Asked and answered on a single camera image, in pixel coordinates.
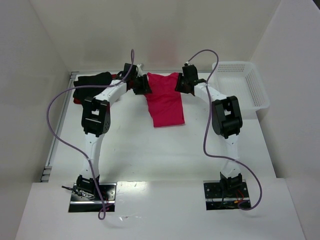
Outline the pink t shirt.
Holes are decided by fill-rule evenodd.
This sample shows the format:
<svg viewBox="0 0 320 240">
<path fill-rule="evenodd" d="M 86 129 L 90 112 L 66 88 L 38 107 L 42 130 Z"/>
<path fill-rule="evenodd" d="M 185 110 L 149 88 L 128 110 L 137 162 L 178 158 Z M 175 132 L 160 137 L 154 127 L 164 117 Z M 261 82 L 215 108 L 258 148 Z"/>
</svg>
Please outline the pink t shirt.
<svg viewBox="0 0 320 240">
<path fill-rule="evenodd" d="M 145 95 L 154 128 L 181 126 L 185 124 L 181 93 L 175 91 L 179 73 L 167 76 L 147 73 L 152 93 Z"/>
</svg>

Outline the white plastic basket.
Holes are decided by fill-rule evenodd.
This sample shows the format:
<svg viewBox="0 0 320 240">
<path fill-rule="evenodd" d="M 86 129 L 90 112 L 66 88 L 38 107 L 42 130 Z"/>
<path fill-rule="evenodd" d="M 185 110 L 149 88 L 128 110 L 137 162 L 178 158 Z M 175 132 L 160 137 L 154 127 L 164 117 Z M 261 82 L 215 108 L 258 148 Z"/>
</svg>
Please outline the white plastic basket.
<svg viewBox="0 0 320 240">
<path fill-rule="evenodd" d="M 242 111 L 259 111 L 270 106 L 270 100 L 256 66 L 248 61 L 221 61 L 210 85 L 226 96 L 236 96 Z"/>
</svg>

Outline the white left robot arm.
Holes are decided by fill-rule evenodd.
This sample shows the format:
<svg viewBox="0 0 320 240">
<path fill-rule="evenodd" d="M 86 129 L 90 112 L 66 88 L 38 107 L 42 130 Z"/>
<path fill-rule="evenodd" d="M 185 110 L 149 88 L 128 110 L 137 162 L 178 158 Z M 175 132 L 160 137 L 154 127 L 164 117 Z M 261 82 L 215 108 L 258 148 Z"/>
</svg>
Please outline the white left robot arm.
<svg viewBox="0 0 320 240">
<path fill-rule="evenodd" d="M 82 104 L 81 126 L 85 134 L 85 162 L 76 180 L 76 189 L 90 196 L 99 196 L 99 159 L 102 142 L 111 126 L 111 106 L 127 91 L 136 95 L 151 93 L 148 77 L 143 74 L 143 64 L 125 64 L 122 74 L 111 81 L 96 96 L 88 96 Z"/>
</svg>

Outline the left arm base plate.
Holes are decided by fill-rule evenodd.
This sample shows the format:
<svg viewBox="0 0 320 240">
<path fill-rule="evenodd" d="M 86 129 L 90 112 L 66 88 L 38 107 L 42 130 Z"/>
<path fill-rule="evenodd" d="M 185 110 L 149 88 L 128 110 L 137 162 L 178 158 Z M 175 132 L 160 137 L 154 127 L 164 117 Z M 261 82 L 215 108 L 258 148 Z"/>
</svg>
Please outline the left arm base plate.
<svg viewBox="0 0 320 240">
<path fill-rule="evenodd" d="M 114 212 L 117 184 L 101 183 L 99 189 L 106 205 L 106 212 Z M 69 202 L 69 213 L 98 213 L 102 207 L 102 201 L 98 193 L 87 193 L 78 189 L 74 184 Z"/>
</svg>

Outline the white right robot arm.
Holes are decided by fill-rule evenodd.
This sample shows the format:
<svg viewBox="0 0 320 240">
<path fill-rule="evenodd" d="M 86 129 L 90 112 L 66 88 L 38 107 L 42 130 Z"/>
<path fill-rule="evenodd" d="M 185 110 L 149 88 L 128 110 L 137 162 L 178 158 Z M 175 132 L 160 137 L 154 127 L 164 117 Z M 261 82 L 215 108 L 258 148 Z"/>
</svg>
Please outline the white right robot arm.
<svg viewBox="0 0 320 240">
<path fill-rule="evenodd" d="M 198 70 L 193 64 L 185 63 L 182 73 L 178 75 L 175 91 L 192 94 L 209 103 L 209 123 L 217 136 L 224 140 L 227 156 L 220 171 L 220 190 L 222 196 L 235 191 L 242 185 L 243 177 L 237 163 L 238 139 L 243 126 L 239 101 L 236 96 L 227 96 L 210 86 L 198 76 Z"/>
</svg>

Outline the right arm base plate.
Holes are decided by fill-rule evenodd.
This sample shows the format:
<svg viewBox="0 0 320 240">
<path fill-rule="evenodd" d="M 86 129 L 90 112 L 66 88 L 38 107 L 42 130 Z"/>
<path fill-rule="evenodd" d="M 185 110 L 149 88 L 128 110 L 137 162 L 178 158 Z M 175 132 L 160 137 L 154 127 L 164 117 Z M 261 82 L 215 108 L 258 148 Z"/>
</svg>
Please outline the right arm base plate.
<svg viewBox="0 0 320 240">
<path fill-rule="evenodd" d="M 203 188 L 207 211 L 235 210 L 239 209 L 238 205 L 244 209 L 252 207 L 245 181 L 241 186 L 229 191 L 222 190 L 219 181 L 204 181 Z"/>
</svg>

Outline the black folded t shirt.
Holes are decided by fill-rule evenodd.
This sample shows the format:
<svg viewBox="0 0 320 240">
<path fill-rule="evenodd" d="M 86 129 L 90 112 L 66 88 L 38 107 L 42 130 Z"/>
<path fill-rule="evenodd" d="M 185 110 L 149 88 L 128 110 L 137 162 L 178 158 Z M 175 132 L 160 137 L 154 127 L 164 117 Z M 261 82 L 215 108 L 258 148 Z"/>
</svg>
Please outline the black folded t shirt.
<svg viewBox="0 0 320 240">
<path fill-rule="evenodd" d="M 78 80 L 73 83 L 74 87 L 82 86 L 109 86 L 113 80 L 110 72 L 102 72 L 92 76 L 80 76 Z M 74 90 L 73 99 L 78 103 L 82 103 L 87 97 L 95 97 L 103 92 L 105 87 L 85 87 Z"/>
</svg>

